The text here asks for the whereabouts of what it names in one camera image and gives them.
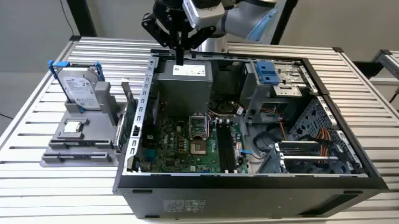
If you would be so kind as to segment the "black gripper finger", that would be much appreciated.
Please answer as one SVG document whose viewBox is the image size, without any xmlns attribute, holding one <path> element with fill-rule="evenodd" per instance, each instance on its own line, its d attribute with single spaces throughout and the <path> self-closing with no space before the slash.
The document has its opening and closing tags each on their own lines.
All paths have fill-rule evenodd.
<svg viewBox="0 0 399 224">
<path fill-rule="evenodd" d="M 188 36 L 192 28 L 185 27 L 181 31 L 180 37 L 180 64 L 182 65 L 184 51 L 194 49 L 205 41 L 208 37 L 214 33 L 216 27 L 209 26 L 200 28 L 192 36 Z"/>
<path fill-rule="evenodd" d="M 176 36 L 176 32 L 170 31 L 166 33 L 156 22 L 154 14 L 146 13 L 142 16 L 141 26 L 145 31 L 150 34 L 153 39 L 162 47 L 168 47 L 170 50 L 174 51 L 174 61 L 176 65 L 181 65 L 181 49 L 178 46 L 178 38 Z"/>
</svg>

